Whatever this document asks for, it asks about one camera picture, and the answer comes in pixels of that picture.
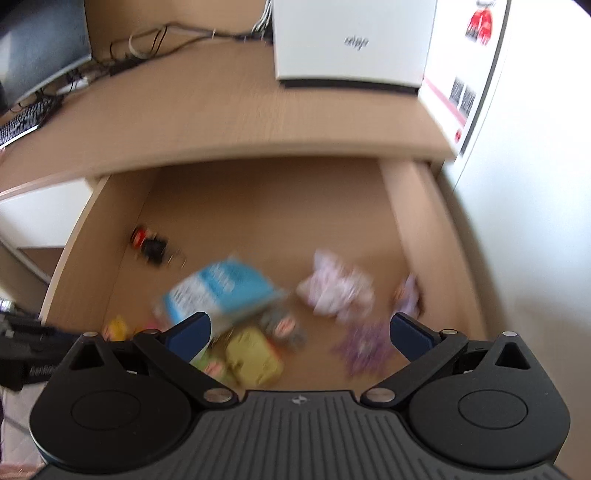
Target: white wall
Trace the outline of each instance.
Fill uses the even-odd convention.
[[[16,248],[63,247],[92,190],[84,180],[0,202],[0,236]]]
[[[492,333],[518,331],[571,412],[558,466],[591,451],[591,17],[513,0],[511,42],[452,209]],[[448,176],[455,183],[453,174]]]

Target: computer monitor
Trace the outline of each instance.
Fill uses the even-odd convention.
[[[0,15],[0,113],[92,58],[84,0],[12,0]]]

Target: gray ribbed plate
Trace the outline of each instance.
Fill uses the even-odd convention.
[[[461,470],[414,443],[398,416],[360,406],[349,392],[250,392],[203,415],[173,453],[138,470],[82,475],[49,466],[37,480],[564,480],[549,465],[528,472]]]

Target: purple spiky toy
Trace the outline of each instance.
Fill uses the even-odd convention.
[[[388,323],[352,323],[344,340],[335,346],[347,363],[349,376],[370,372],[381,375],[384,363],[396,351],[389,338]]]

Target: black keyboard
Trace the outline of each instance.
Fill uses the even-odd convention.
[[[61,107],[64,96],[47,96],[25,107],[22,112],[0,127],[0,149],[41,127]]]

